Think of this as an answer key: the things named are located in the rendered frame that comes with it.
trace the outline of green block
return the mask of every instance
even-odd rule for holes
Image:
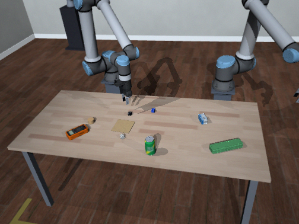
[[[218,143],[212,143],[209,145],[210,151],[215,154],[215,153],[220,153],[220,152],[226,152],[238,148],[243,147],[243,142],[241,139],[236,138],[236,139],[230,139],[226,140],[223,142],[218,142]]]

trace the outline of wooden tabletop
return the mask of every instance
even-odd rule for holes
[[[200,124],[200,113],[208,124]],[[65,132],[89,117],[97,118],[89,133],[69,140]],[[119,119],[135,121],[124,139],[111,131]],[[147,136],[156,141],[153,156],[145,153]],[[241,149],[209,150],[237,137]],[[120,94],[63,90],[8,149],[271,182],[256,103],[133,95],[126,105]]]

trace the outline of white baseboard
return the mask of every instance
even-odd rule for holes
[[[32,34],[31,36],[27,37],[26,39],[22,40],[21,42],[13,45],[11,48],[6,49],[6,51],[0,53],[0,60],[4,59],[8,55],[14,53],[19,48],[23,47],[25,44],[28,44],[30,41],[32,41],[34,39],[35,39],[35,36],[34,36],[34,34]]]
[[[130,40],[155,40],[155,41],[210,41],[210,42],[241,42],[242,36],[128,36]],[[37,39],[66,39],[66,34],[32,34],[28,38],[22,40],[16,45],[12,46],[8,50],[0,53],[0,60],[4,59],[11,53],[29,43],[30,41]],[[296,42],[299,42],[299,36],[292,37]],[[114,35],[96,35],[97,40],[116,40]],[[258,37],[257,42],[274,42],[274,40],[268,37]]]

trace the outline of gray wall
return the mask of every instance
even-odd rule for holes
[[[110,0],[128,35],[242,36],[249,11],[241,0]],[[35,34],[65,34],[59,8],[66,0],[24,0]],[[299,36],[299,0],[271,0],[268,8],[289,32]],[[113,34],[93,8],[96,34]],[[260,36],[269,36],[261,28]]]
[[[32,34],[23,0],[0,0],[0,53]]]

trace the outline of brown hardwood floor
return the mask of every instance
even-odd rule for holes
[[[240,47],[132,43],[141,52],[131,62],[133,94],[204,99],[213,99],[216,60]],[[99,53],[121,50],[117,41],[97,44]],[[103,73],[85,74],[85,52],[66,46],[34,39],[0,60],[0,223],[30,198],[19,220],[36,224],[239,224],[248,181],[35,154],[55,202],[46,206],[22,153],[7,146],[60,90],[106,92]],[[232,100],[258,103],[272,182],[259,183],[250,224],[299,224],[299,65],[284,62],[275,43],[256,43],[254,54],[256,67],[234,76]]]

